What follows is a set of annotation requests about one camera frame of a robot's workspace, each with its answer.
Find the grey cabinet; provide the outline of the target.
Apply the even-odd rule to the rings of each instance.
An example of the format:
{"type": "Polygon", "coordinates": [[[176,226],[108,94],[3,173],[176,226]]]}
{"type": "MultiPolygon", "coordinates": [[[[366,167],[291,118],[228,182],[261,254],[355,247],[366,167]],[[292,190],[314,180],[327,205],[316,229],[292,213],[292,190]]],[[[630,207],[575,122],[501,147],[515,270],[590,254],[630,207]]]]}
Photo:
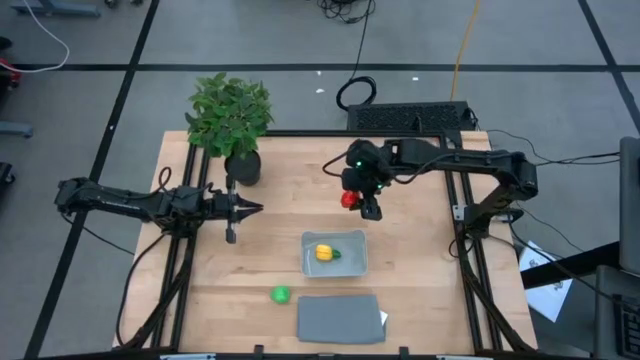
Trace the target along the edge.
{"type": "Polygon", "coordinates": [[[620,264],[640,276],[640,138],[620,140],[620,264]]]}

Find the black beam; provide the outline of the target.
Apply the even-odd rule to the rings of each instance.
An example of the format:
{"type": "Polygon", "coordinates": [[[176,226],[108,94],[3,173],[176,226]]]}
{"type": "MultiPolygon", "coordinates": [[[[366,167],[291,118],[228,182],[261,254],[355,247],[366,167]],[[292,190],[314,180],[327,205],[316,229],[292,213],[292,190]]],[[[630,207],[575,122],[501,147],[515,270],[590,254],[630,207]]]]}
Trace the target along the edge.
{"type": "Polygon", "coordinates": [[[620,247],[612,242],[589,251],[524,270],[521,278],[525,289],[546,286],[570,278],[581,278],[596,271],[599,266],[620,269],[620,247]]]}

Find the grey plastic tupperware container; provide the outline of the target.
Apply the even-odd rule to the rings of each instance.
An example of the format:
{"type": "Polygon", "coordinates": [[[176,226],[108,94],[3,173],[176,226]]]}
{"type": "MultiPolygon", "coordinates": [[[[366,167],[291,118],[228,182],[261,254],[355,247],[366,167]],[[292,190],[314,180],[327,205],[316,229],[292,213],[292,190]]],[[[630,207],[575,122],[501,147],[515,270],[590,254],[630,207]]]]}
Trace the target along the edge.
{"type": "Polygon", "coordinates": [[[367,273],[367,241],[361,230],[314,233],[301,237],[301,272],[308,278],[359,277],[367,273]],[[318,258],[318,247],[328,249],[332,258],[318,258]]]}

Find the black aluminium table frame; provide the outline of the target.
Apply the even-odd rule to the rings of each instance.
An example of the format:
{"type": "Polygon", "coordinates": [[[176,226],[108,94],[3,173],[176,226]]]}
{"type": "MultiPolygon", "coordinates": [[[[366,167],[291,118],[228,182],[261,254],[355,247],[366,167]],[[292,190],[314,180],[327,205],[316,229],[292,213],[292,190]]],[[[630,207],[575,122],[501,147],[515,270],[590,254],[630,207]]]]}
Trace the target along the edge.
{"type": "Polygon", "coordinates": [[[204,224],[196,240],[183,310],[167,312],[161,344],[181,352],[338,353],[338,344],[301,342],[297,306],[270,298],[288,286],[294,297],[375,295],[388,314],[386,340],[352,346],[352,353],[470,354],[494,341],[486,313],[467,313],[467,295],[453,252],[453,202],[480,200],[495,187],[486,175],[462,179],[434,172],[379,196],[383,218],[365,221],[340,204],[338,155],[352,142],[344,131],[275,130],[259,142],[258,184],[241,195],[264,209],[225,241],[224,222],[204,224]],[[308,278],[301,272],[301,237],[310,232],[361,230],[367,273],[308,278]]]}

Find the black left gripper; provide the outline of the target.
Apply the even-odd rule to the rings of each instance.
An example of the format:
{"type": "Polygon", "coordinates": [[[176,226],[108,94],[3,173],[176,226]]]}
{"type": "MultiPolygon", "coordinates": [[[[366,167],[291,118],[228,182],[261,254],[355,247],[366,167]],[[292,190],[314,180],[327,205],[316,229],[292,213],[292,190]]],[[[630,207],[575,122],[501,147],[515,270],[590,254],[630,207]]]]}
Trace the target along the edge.
{"type": "Polygon", "coordinates": [[[206,220],[225,220],[225,241],[229,244],[237,242],[236,225],[247,217],[263,210],[262,204],[242,198],[236,191],[236,181],[231,175],[226,175],[225,185],[227,192],[215,190],[213,197],[205,201],[206,220]]]}

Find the grey stand foot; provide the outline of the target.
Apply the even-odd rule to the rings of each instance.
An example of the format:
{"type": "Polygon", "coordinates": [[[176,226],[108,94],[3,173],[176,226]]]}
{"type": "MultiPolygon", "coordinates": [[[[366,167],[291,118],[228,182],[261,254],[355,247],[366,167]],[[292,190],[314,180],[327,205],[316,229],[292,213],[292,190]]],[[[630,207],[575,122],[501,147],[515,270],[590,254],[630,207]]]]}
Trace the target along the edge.
{"type": "Polygon", "coordinates": [[[16,135],[24,138],[31,138],[33,133],[33,127],[29,124],[0,121],[0,135],[16,135]]]}

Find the black plant pot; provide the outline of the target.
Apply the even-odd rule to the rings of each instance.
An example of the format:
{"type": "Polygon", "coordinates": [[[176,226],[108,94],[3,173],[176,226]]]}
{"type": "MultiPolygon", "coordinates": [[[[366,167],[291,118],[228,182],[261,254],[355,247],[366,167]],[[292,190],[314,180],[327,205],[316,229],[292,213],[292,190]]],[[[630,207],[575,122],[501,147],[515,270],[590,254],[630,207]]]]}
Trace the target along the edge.
{"type": "Polygon", "coordinates": [[[261,176],[261,158],[256,151],[248,152],[244,158],[232,155],[224,162],[228,175],[243,186],[256,185],[261,176]]]}

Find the grey machine housing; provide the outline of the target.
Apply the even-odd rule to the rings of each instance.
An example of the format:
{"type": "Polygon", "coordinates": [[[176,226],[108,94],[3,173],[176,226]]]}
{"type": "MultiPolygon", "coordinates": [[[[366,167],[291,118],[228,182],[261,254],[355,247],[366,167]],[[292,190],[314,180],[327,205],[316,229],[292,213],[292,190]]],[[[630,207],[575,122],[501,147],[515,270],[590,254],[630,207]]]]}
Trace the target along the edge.
{"type": "Polygon", "coordinates": [[[599,266],[596,289],[594,356],[640,360],[640,272],[599,266]]]}

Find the grey tupperware lid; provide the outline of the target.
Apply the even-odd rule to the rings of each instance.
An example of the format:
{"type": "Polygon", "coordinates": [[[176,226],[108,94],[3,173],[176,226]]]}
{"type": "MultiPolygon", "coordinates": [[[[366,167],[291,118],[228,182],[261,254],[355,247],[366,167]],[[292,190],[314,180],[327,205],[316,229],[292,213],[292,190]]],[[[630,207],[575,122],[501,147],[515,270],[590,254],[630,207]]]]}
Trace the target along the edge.
{"type": "Polygon", "coordinates": [[[301,296],[297,302],[301,342],[369,345],[386,340],[375,295],[301,296]]]}

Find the yellow toy bell pepper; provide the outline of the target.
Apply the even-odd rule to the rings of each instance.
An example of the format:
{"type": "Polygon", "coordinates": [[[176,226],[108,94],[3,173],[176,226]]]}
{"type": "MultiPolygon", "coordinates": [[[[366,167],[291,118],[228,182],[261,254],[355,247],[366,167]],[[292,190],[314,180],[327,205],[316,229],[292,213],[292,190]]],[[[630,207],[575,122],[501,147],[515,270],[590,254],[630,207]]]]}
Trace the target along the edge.
{"type": "Polygon", "coordinates": [[[315,256],[318,261],[330,262],[341,257],[341,252],[327,244],[318,244],[315,248],[315,256]]]}

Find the white printed paper sheet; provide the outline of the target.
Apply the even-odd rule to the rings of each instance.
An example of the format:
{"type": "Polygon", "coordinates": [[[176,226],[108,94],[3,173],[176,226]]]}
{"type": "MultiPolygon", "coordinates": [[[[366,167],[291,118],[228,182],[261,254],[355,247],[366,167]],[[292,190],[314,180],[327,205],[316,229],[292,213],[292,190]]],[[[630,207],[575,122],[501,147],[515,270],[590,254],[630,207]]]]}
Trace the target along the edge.
{"type": "MultiPolygon", "coordinates": [[[[551,260],[555,260],[553,255],[545,252],[534,242],[530,241],[524,247],[519,256],[519,270],[524,272],[547,264],[551,260]]],[[[571,285],[572,279],[567,279],[549,285],[528,289],[525,291],[528,305],[547,320],[555,323],[559,317],[571,285]]]]}

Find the grey stand base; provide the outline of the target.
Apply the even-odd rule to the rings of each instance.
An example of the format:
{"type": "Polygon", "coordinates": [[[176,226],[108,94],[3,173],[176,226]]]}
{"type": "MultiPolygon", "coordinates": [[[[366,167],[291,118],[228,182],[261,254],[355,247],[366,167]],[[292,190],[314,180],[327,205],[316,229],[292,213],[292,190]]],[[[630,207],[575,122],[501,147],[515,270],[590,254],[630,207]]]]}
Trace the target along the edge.
{"type": "Polygon", "coordinates": [[[96,5],[69,0],[10,0],[10,7],[21,15],[99,18],[96,5]]]}

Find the green leafy plant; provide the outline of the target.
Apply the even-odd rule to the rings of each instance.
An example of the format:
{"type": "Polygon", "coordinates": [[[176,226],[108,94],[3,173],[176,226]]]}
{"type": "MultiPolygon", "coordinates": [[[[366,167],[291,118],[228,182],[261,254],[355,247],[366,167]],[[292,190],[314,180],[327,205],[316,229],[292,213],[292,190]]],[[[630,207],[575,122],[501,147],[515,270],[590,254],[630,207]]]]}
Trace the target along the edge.
{"type": "Polygon", "coordinates": [[[229,78],[219,72],[199,77],[185,114],[188,141],[210,157],[244,158],[274,122],[270,92],[262,82],[229,78]]]}

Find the red object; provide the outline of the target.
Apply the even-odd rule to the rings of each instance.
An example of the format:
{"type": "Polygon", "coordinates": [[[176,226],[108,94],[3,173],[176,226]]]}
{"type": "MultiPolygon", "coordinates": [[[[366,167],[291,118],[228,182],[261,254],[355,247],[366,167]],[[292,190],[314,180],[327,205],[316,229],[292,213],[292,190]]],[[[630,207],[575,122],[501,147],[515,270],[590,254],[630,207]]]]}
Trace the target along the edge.
{"type": "Polygon", "coordinates": [[[6,59],[0,58],[0,68],[8,72],[10,81],[12,83],[20,82],[21,74],[16,71],[6,59]]]}

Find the black keyboard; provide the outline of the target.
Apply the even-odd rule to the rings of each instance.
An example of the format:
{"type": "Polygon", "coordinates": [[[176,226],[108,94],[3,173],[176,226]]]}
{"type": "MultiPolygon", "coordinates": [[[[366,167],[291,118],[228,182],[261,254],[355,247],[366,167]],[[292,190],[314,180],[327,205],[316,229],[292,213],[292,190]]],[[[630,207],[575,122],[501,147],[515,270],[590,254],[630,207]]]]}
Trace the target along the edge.
{"type": "Polygon", "coordinates": [[[348,130],[435,132],[475,130],[477,117],[465,101],[352,105],[348,130]]]}

